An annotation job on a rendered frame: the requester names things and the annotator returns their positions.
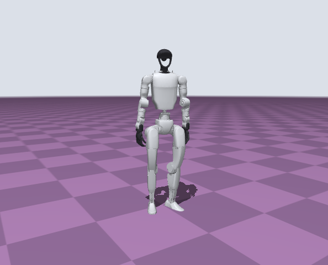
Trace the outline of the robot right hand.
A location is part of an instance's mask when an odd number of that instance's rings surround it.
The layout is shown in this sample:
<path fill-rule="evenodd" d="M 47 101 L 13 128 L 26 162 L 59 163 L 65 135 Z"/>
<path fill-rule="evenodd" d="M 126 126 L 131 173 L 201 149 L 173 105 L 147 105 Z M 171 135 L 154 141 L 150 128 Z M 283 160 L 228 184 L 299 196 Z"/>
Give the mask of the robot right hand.
<path fill-rule="evenodd" d="M 136 128 L 136 131 L 137 131 L 137 133 L 136 133 L 136 142 L 137 142 L 140 146 L 145 147 L 145 145 L 142 144 L 142 141 L 143 141 L 144 143 L 146 143 L 146 141 L 145 141 L 145 140 L 143 139 L 143 137 L 142 137 L 143 125 L 140 124 L 140 125 L 139 125 L 139 129 Z"/>

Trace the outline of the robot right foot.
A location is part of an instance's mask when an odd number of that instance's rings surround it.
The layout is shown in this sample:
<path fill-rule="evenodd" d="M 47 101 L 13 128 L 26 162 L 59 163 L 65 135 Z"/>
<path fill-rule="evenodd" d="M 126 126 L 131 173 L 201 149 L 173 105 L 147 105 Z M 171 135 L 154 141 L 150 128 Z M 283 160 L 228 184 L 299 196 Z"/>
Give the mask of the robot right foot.
<path fill-rule="evenodd" d="M 155 202 L 152 203 L 152 201 L 151 201 L 151 203 L 150 203 L 150 201 L 149 201 L 147 212 L 148 212 L 149 214 L 151 214 L 151 215 L 157 213 L 156 206 L 155 206 Z"/>

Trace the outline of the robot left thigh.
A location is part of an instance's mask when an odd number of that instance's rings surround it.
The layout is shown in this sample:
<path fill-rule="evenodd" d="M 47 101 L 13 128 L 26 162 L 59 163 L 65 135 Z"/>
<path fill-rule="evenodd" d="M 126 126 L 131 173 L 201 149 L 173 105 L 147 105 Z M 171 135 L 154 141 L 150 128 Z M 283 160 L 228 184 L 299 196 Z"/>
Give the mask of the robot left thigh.
<path fill-rule="evenodd" d="M 173 125 L 173 162 L 167 164 L 169 173 L 176 173 L 177 168 L 181 167 L 186 150 L 186 139 L 184 129 L 179 125 Z"/>

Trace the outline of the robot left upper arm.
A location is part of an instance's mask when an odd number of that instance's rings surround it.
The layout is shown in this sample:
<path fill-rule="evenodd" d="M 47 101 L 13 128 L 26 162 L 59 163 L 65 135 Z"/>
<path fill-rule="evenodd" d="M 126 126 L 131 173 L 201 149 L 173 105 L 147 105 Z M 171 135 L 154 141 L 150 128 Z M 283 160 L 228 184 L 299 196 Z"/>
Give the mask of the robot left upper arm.
<path fill-rule="evenodd" d="M 190 100 L 186 98 L 187 96 L 187 79 L 184 76 L 177 75 L 178 76 L 178 84 L 179 84 L 179 97 L 180 101 L 179 104 L 182 107 L 187 107 L 190 105 Z"/>

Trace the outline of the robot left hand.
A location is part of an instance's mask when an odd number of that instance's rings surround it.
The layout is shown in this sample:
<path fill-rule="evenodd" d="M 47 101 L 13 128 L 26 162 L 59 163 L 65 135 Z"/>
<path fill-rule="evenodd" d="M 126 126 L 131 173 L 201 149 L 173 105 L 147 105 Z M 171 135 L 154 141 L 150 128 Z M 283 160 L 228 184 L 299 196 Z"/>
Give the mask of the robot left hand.
<path fill-rule="evenodd" d="M 186 143 L 188 142 L 189 140 L 189 123 L 186 124 L 186 128 L 182 127 L 184 129 L 184 132 L 185 132 L 185 139 L 186 139 Z"/>

